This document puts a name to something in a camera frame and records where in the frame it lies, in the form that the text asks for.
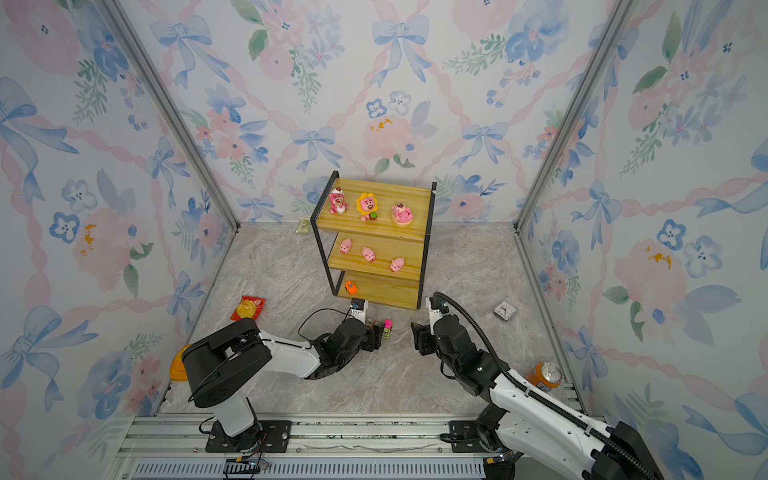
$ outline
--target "wall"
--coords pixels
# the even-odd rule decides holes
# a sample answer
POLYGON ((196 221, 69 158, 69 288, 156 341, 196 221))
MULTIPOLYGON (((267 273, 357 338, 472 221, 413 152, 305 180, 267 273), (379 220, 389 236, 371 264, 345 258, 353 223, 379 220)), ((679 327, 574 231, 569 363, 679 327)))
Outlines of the wall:
POLYGON ((768 478, 767 15, 639 2, 530 222, 591 411, 666 478, 768 478))
POLYGON ((0 477, 101 478, 231 233, 91 3, 0 23, 0 477))
POLYGON ((517 217, 612 3, 123 6, 243 221, 308 217, 337 169, 476 222, 517 217))

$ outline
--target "wooden shelf board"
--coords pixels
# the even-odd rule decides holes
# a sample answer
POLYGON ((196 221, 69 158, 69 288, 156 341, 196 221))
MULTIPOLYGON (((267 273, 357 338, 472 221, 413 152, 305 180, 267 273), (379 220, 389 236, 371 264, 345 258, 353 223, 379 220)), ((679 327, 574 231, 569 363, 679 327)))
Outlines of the wooden shelf board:
POLYGON ((412 242, 424 242, 426 235, 427 216, 429 215, 429 198, 431 191, 428 188, 404 187, 402 185, 377 184, 361 180, 337 179, 334 187, 341 187, 344 191, 344 200, 348 207, 344 214, 332 214, 327 198, 323 198, 323 206, 317 217, 317 227, 323 230, 333 230, 344 233, 362 233, 375 237, 392 238, 396 240, 408 240, 412 242), (357 211, 355 202, 363 193, 373 193, 379 203, 376 213, 379 217, 363 222, 360 220, 360 212, 357 211), (406 228, 399 228, 392 222, 392 206, 403 203, 410 207, 413 213, 413 223, 406 228))
POLYGON ((396 280, 389 276, 371 275, 369 273, 346 272, 343 283, 352 281, 359 291, 349 295, 344 285, 339 289, 339 296, 344 298, 362 298, 373 303, 396 306, 410 310, 418 310, 416 302, 419 299, 418 280, 396 280))
POLYGON ((333 250, 328 256, 328 267, 362 273, 371 273, 380 276, 390 276, 404 280, 419 281, 422 271, 423 243, 403 242, 384 237, 371 237, 370 235, 355 235, 352 233, 339 233, 333 250), (341 253, 339 245, 345 239, 352 241, 352 249, 349 253, 341 253), (376 252, 376 260, 372 263, 362 257, 362 248, 368 247, 376 252), (395 258, 405 257, 406 265, 399 272, 392 272, 389 264, 395 258))

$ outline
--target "blue bow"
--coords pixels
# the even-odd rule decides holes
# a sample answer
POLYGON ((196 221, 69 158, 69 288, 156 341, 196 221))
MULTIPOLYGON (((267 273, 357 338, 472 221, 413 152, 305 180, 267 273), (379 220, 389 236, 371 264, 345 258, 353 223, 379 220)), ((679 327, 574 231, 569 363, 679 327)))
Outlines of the blue bow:
POLYGON ((237 203, 239 203, 241 207, 253 208, 253 218, 250 220, 252 222, 260 219, 263 214, 266 214, 269 218, 278 223, 281 221, 280 219, 283 218, 282 215, 276 214, 270 210, 270 208, 275 207, 275 200, 270 195, 262 195, 258 198, 241 197, 237 199, 237 203))
POLYGON ((24 367, 24 360, 36 369, 48 375, 51 381, 45 389, 45 411, 50 412, 54 400, 63 400, 54 377, 58 372, 58 359, 50 353, 30 353, 32 347, 54 349, 87 342, 98 336, 97 333, 84 333, 88 328, 85 320, 80 326, 61 336, 43 340, 61 324, 61 317, 48 306, 38 305, 29 310, 24 320, 24 335, 18 337, 9 352, 0 355, 0 379, 2 388, 7 389, 18 380, 24 367))
POLYGON ((179 42, 179 51, 184 60, 185 70, 180 71, 176 75, 174 84, 180 84, 184 88, 187 87, 187 74, 194 70, 194 55, 192 55, 192 51, 194 51, 197 56, 200 57, 200 60, 202 60, 215 74, 226 81, 230 81, 224 72, 221 71, 222 68, 227 68, 230 64, 211 57, 198 45, 192 43, 196 42, 203 45, 210 45, 212 43, 210 40, 208 24, 201 17, 192 15, 189 17, 189 20, 187 20, 187 23, 183 25, 181 23, 171 25, 165 22, 155 22, 150 25, 149 28, 152 30, 152 34, 157 41, 160 42, 160 45, 163 45, 164 47, 173 45, 176 41, 179 42), (190 41, 189 45, 184 42, 185 38, 190 41))
POLYGON ((485 151, 488 152, 488 156, 491 158, 493 163, 498 164, 498 159, 496 157, 503 154, 504 152, 496 148, 491 143, 491 139, 493 138, 494 140, 501 140, 504 138, 504 136, 507 134, 507 128, 508 125, 505 121, 500 121, 497 124, 493 124, 491 127, 480 128, 478 125, 469 125, 468 127, 465 127, 462 130, 462 138, 464 140, 471 140, 474 138, 475 143, 472 145, 472 151, 469 152, 469 155, 465 155, 464 157, 459 158, 457 161, 453 162, 453 164, 461 167, 468 158, 474 157, 480 153, 483 137, 485 137, 485 151))
POLYGON ((296 169, 301 170, 302 172, 306 172, 307 165, 310 164, 311 161, 317 158, 317 149, 319 148, 321 152, 323 152, 323 155, 325 158, 328 159, 328 161, 336 166, 336 168, 340 168, 339 160, 342 156, 339 154, 334 154, 332 151, 328 150, 325 145, 333 145, 335 143, 336 134, 333 133, 333 129, 331 127, 323 127, 320 128, 318 131, 306 131, 306 130, 297 130, 294 132, 291 132, 291 140, 293 140, 293 143, 296 145, 304 145, 306 144, 307 148, 310 151, 310 156, 303 162, 301 162, 296 169))
POLYGON ((392 54, 389 57, 389 67, 374 75, 371 80, 371 85, 378 84, 379 88, 381 88, 386 75, 400 65, 402 52, 400 51, 400 41, 398 38, 404 40, 402 49, 406 51, 406 58, 408 58, 408 63, 411 64, 413 72, 416 73, 416 76, 421 78, 422 81, 426 82, 422 69, 429 68, 432 64, 419 57, 416 52, 413 51, 413 48, 408 41, 412 41, 418 45, 424 45, 427 41, 428 33, 429 20, 424 15, 418 15, 408 23, 395 24, 389 20, 382 20, 373 24, 373 41, 377 45, 386 45, 392 42, 392 54))
POLYGON ((187 291, 187 288, 189 288, 190 284, 192 284, 190 276, 187 275, 187 272, 182 270, 181 273, 179 273, 179 287, 176 288, 174 296, 170 299, 170 302, 168 302, 168 306, 165 307, 165 311, 170 315, 176 315, 176 312, 179 310, 179 306, 181 306, 181 308, 187 312, 187 321, 185 325, 188 332, 192 327, 192 321, 190 320, 190 310, 192 307, 190 305, 190 301, 187 299, 200 296, 204 293, 203 290, 200 290, 200 282, 197 282, 195 286, 187 291))
POLYGON ((592 220, 592 217, 595 215, 598 216, 594 220, 594 228, 592 229, 592 247, 590 250, 594 250, 595 241, 600 242, 600 245, 603 243, 603 215, 605 215, 605 221, 607 223, 616 220, 618 216, 621 215, 621 202, 610 198, 608 194, 605 193, 603 182, 599 180, 592 182, 592 186, 589 189, 589 196, 595 200, 592 207, 585 214, 582 214, 581 212, 571 212, 571 222, 575 222, 580 218, 592 220))
POLYGON ((14 120, 14 118, 31 117, 37 113, 38 108, 32 103, 21 85, 8 77, 0 78, 0 135, 8 142, 8 145, 11 145, 11 148, 16 151, 29 169, 29 173, 24 177, 24 200, 26 200, 27 205, 31 205, 33 197, 45 201, 34 173, 35 167, 38 166, 38 155, 24 137, 3 124, 5 121, 8 121, 22 133, 51 148, 71 154, 80 153, 62 141, 67 136, 66 128, 32 127, 14 120))
MULTIPOLYGON (((757 170, 768 171, 768 140, 765 140, 757 148, 752 155, 751 163, 757 170)), ((698 200, 696 205, 701 207, 697 217, 703 217, 704 215, 713 214, 728 208, 740 214, 753 214, 768 207, 768 182, 760 185, 752 193, 733 204, 729 204, 720 198, 704 198, 698 200)), ((760 269, 765 270, 766 268, 768 268, 768 229, 766 229, 763 235, 763 245, 760 249, 760 269)))
POLYGON ((157 151, 154 155, 147 159, 147 165, 144 169, 147 171, 150 177, 157 178, 157 175, 162 171, 165 180, 168 182, 168 208, 176 207, 176 200, 174 199, 174 178, 170 174, 173 170, 182 177, 189 177, 188 172, 184 170, 187 162, 180 162, 178 164, 167 161, 174 156, 174 151, 170 147, 170 143, 166 137, 160 137, 157 142, 157 151))
POLYGON ((594 348, 594 345, 592 345, 592 337, 590 336, 589 330, 587 330, 586 326, 582 325, 578 330, 578 337, 581 339, 581 343, 584 345, 578 350, 574 350, 571 344, 568 342, 563 343, 565 344, 565 349, 568 352, 576 355, 576 358, 579 360, 583 360, 587 354, 589 355, 590 361, 584 363, 584 372, 581 375, 581 388, 584 390, 592 390, 592 375, 589 365, 592 365, 594 376, 598 378, 604 377, 608 374, 608 365, 605 363, 605 360, 603 360, 603 357, 598 355, 598 351, 594 348))

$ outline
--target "can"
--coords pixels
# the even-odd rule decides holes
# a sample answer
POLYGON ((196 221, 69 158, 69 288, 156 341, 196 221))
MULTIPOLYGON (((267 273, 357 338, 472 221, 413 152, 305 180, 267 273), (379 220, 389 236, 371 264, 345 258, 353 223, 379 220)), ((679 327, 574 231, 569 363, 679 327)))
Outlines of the can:
POLYGON ((534 367, 525 376, 525 379, 540 390, 549 392, 553 388, 557 388, 560 382, 563 381, 563 371, 557 363, 545 360, 534 367))

